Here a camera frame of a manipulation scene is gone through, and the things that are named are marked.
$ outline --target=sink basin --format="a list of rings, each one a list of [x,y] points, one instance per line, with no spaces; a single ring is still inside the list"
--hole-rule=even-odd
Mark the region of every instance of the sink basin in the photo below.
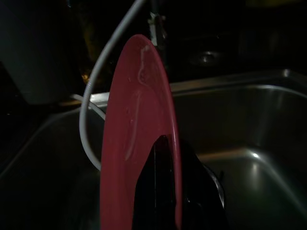
[[[306,229],[307,83],[289,70],[171,85],[180,137],[224,188],[231,229]],[[108,93],[92,101],[106,108]],[[79,110],[51,115],[0,174],[0,229],[99,229]],[[103,121],[90,112],[99,156]]]

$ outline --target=black object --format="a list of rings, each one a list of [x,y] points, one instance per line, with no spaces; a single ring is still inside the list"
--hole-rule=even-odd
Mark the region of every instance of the black object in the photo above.
[[[218,190],[193,149],[181,142],[182,230],[228,229]],[[133,230],[175,230],[175,190],[166,136],[153,145],[139,176],[134,198]]]

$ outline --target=stainless steel sink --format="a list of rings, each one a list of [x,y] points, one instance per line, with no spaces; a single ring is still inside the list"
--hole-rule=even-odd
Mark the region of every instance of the stainless steel sink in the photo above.
[[[172,84],[180,137],[219,177],[231,229],[307,228],[307,78],[289,70]],[[108,94],[92,101],[106,108]],[[99,229],[79,111],[56,114],[0,174],[0,229]],[[100,153],[103,122],[90,114]]]

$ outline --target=red plate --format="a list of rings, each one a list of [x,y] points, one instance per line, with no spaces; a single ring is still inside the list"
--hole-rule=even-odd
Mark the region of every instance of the red plate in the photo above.
[[[131,230],[135,185],[154,142],[167,135],[175,177],[175,223],[181,228],[181,159],[173,99],[160,57],[143,35],[129,39],[111,85],[102,147],[102,230]]]

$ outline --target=metal surface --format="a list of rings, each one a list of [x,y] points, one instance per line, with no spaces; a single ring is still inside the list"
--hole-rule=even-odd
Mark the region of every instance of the metal surface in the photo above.
[[[180,137],[219,178],[231,229],[306,229],[305,77],[258,72],[172,91]],[[92,99],[107,104],[107,94]],[[98,172],[82,149],[78,117],[52,115],[0,175],[0,229],[98,229]],[[88,122],[99,153],[103,121],[91,112]]]

